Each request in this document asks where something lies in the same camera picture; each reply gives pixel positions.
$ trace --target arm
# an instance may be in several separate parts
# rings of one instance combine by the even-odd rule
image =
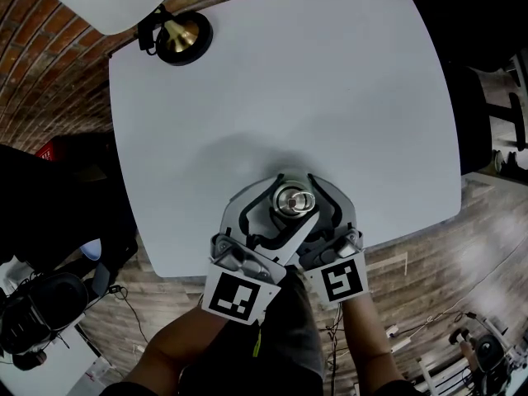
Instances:
[[[215,339],[227,319],[196,307],[160,330],[124,381],[141,384],[158,396],[177,393],[182,370]]]
[[[346,342],[356,365],[361,394],[373,394],[391,381],[403,380],[370,294],[346,300],[342,309]]]

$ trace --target white table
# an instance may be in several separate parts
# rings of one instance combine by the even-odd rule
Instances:
[[[460,165],[441,66],[412,0],[233,0],[205,55],[137,42],[110,61],[125,184],[154,270],[206,274],[243,187],[301,167],[356,206],[365,245],[456,215]]]

